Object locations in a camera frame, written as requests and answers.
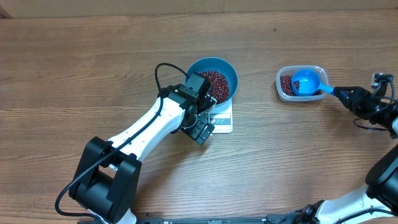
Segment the white digital kitchen scale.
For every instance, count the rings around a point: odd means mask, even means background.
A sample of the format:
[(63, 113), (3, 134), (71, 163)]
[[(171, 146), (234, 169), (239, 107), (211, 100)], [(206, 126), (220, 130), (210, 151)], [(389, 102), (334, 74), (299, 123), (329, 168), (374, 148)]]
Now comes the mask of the white digital kitchen scale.
[(230, 134), (233, 131), (232, 99), (216, 105), (210, 112), (205, 113), (205, 117), (215, 127), (213, 134)]

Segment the blue plastic measuring scoop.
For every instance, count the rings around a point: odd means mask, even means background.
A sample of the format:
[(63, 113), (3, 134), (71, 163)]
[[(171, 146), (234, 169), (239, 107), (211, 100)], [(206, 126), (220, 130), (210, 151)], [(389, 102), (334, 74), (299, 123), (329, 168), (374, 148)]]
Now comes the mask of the blue plastic measuring scoop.
[(312, 96), (318, 90), (334, 95), (333, 87), (324, 85), (314, 70), (299, 70), (292, 76), (291, 89), (297, 96)]

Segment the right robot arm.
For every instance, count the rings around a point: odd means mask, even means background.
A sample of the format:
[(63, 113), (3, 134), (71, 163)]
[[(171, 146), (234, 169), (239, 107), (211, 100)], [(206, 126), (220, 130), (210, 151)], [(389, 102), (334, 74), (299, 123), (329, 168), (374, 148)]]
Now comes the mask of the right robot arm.
[[(332, 94), (357, 117), (387, 129), (397, 137), (397, 100), (358, 86), (334, 87)], [(368, 172), (365, 184), (334, 200), (307, 205), (293, 223), (361, 223), (397, 216), (397, 147), (393, 147)]]

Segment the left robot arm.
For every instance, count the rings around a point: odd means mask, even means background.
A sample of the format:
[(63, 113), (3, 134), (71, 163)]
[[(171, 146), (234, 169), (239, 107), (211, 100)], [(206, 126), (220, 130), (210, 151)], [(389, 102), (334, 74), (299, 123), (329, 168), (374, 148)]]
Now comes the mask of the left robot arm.
[(161, 89), (153, 107), (132, 126), (105, 141), (94, 137), (85, 146), (68, 189), (94, 223), (129, 223), (142, 162), (170, 133), (181, 130), (199, 145), (214, 126), (204, 117), (216, 104), (211, 83), (194, 73), (185, 84)]

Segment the red beans in bowl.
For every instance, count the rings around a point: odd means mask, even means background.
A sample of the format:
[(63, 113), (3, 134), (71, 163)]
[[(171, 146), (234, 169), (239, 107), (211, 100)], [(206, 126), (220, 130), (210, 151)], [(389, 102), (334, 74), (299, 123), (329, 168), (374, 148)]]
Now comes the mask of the red beans in bowl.
[(210, 81), (210, 89), (208, 94), (216, 99), (218, 104), (222, 104), (229, 98), (229, 83), (226, 77), (215, 70), (201, 72), (200, 75), (204, 76)]

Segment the teal metal bowl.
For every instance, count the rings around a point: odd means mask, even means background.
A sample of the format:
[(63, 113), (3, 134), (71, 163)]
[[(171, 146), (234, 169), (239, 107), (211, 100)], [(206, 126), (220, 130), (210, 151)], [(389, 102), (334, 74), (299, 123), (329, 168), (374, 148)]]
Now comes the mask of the teal metal bowl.
[(238, 89), (239, 86), (238, 76), (231, 64), (229, 64), (227, 61), (223, 60), (222, 58), (217, 58), (217, 57), (205, 57), (199, 59), (190, 66), (190, 68), (187, 71), (187, 74), (191, 75), (194, 72), (202, 73), (209, 71), (214, 71), (222, 74), (225, 77), (225, 80), (228, 82), (229, 95), (224, 100), (224, 102), (219, 103), (219, 101), (217, 101), (215, 107), (219, 108), (232, 101), (232, 98), (235, 95), (236, 90)]

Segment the clear plastic container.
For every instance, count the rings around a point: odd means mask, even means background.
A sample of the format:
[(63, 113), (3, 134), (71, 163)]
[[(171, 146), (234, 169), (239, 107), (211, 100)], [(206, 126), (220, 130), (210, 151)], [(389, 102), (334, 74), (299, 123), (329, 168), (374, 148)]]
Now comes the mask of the clear plastic container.
[(281, 89), (281, 84), (280, 84), (280, 76), (282, 75), (288, 75), (288, 76), (293, 76), (294, 73), (296, 73), (299, 70), (305, 70), (305, 69), (310, 69), (310, 70), (314, 70), (316, 71), (323, 84), (325, 85), (329, 85), (329, 81), (328, 81), (328, 76), (326, 74), (326, 72), (324, 71), (324, 69), (322, 69), (321, 67), (317, 66), (317, 65), (291, 65), (291, 66), (287, 66), (287, 67), (283, 67), (281, 68), (276, 75), (276, 89), (277, 89), (277, 93), (279, 96), (279, 99), (283, 102), (289, 102), (289, 103), (298, 103), (298, 102), (308, 102), (308, 101), (316, 101), (316, 100), (320, 100), (323, 99), (324, 97), (326, 97), (326, 93), (323, 91), (321, 93), (317, 93), (316, 95), (312, 95), (312, 96), (289, 96), (286, 95), (282, 89)]

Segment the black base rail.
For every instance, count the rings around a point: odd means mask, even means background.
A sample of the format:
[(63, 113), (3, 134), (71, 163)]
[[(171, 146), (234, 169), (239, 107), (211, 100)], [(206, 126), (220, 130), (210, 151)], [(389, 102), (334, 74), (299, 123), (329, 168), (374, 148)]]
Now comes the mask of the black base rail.
[(137, 218), (132, 213), (123, 216), (117, 224), (273, 224), (295, 223), (300, 210), (287, 214), (270, 214), (266, 217), (235, 217), (235, 218)]

